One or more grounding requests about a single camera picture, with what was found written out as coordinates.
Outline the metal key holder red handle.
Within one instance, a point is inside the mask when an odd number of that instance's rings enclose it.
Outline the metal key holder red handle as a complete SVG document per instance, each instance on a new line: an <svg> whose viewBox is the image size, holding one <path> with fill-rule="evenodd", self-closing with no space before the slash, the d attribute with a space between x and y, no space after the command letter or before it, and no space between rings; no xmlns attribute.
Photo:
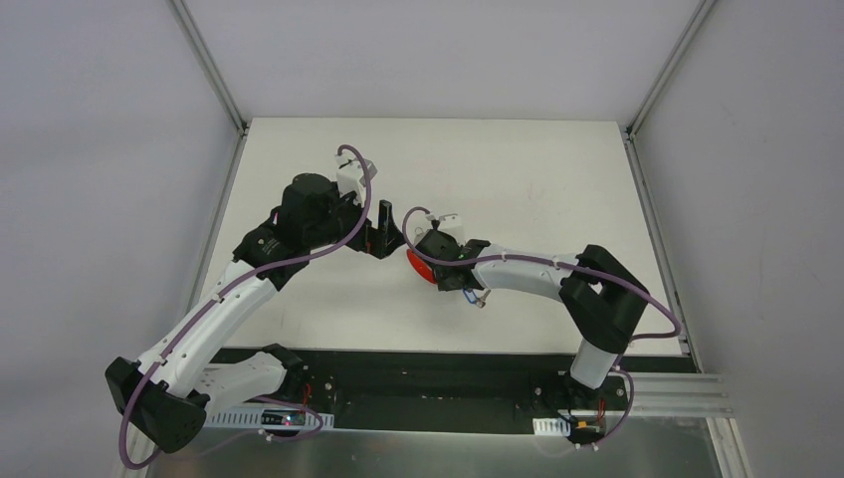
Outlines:
<svg viewBox="0 0 844 478"><path fill-rule="evenodd" d="M420 257L418 257L412 250L408 249L406 251L406 257L411 265L412 269L426 282L436 285L437 280L435 278L434 271L432 267L423 261Z"/></svg>

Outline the silver key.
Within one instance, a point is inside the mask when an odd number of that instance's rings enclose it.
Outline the silver key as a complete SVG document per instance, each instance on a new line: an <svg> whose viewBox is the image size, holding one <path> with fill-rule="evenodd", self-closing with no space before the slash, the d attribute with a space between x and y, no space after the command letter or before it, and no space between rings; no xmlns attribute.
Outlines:
<svg viewBox="0 0 844 478"><path fill-rule="evenodd" d="M483 308L485 308L485 307L486 307L486 304L487 304L487 299L488 299L488 297L489 297L489 295L490 295L491 293L492 293L492 291L491 291L491 290L485 290L485 291L484 291L484 292L483 292L480 296L477 296L477 297L476 297L476 303L475 303L475 305L476 305L479 309L483 309Z"/></svg>

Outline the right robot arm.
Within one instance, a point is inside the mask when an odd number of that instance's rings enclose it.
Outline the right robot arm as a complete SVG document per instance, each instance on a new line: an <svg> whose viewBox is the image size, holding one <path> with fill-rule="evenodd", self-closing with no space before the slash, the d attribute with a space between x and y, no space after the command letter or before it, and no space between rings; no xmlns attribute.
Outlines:
<svg viewBox="0 0 844 478"><path fill-rule="evenodd" d="M532 254L480 239L461 244L430 229L408 257L441 291L501 289L562 303L581 335L564 383L566 398L580 408L604 395L605 378L626 351L650 297L607 249L594 244L576 254Z"/></svg>

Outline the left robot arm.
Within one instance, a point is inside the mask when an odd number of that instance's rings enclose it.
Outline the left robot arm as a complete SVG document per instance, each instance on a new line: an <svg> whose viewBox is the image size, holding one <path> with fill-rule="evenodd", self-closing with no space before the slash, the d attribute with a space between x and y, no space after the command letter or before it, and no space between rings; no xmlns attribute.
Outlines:
<svg viewBox="0 0 844 478"><path fill-rule="evenodd" d="M134 427L154 444L154 456L173 454L220 411L263 395L287 403L302 394L302 362L279 344L221 369L208 366L311 261L341 247L384 259L403 244L390 201L380 200L377 219L369 220L370 190L371 179L361 173L297 175L197 305L138 358L117 357L107 366L105 380L122 416L121 442Z"/></svg>

